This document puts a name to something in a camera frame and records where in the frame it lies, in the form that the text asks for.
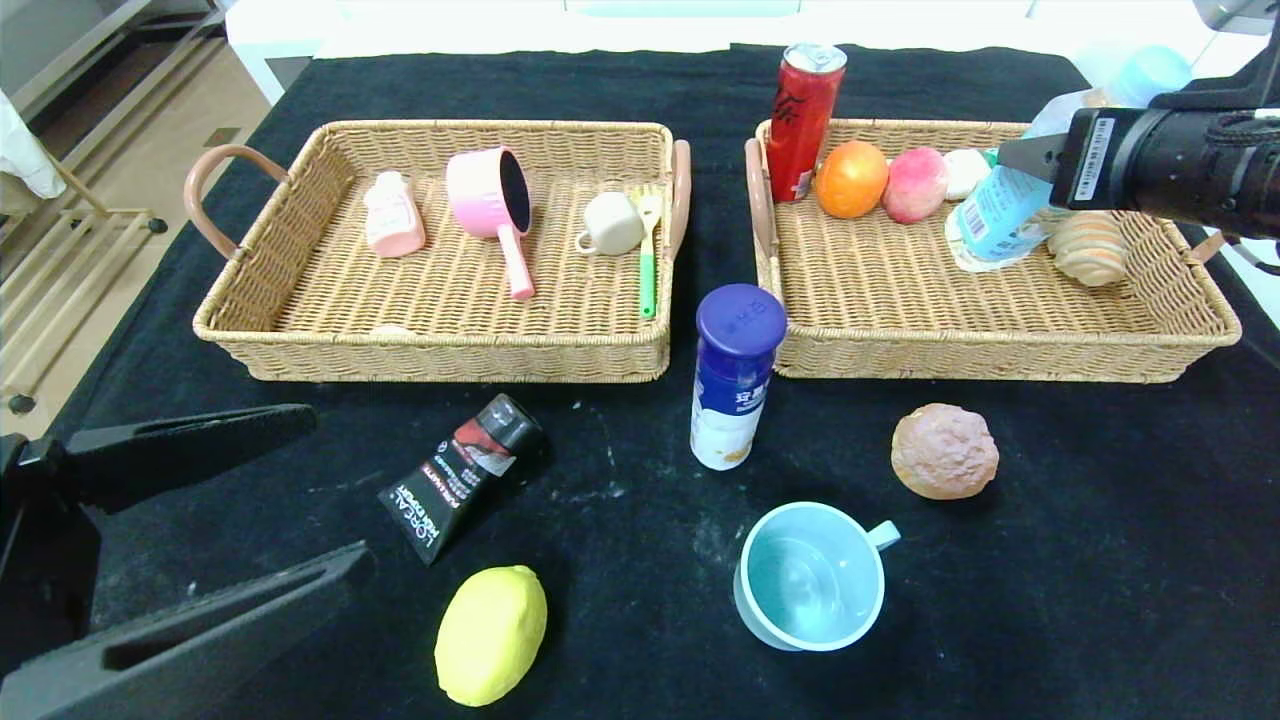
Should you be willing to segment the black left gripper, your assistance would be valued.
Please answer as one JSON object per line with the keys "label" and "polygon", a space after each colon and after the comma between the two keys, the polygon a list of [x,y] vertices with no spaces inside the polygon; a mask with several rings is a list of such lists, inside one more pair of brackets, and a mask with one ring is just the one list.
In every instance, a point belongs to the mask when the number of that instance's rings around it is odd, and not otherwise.
{"label": "black left gripper", "polygon": [[375,571],[362,541],[87,635],[101,534],[82,505],[120,512],[316,425],[311,406],[278,404],[4,436],[3,716],[202,717],[352,606]]}

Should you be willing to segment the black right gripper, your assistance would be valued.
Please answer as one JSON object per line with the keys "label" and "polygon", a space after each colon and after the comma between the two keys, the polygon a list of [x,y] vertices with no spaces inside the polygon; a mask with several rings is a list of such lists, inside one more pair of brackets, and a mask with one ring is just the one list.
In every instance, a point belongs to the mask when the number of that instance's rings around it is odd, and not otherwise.
{"label": "black right gripper", "polygon": [[1212,111],[1093,108],[1070,131],[1004,142],[997,163],[1052,184],[1050,204],[1178,222],[1203,211]]}

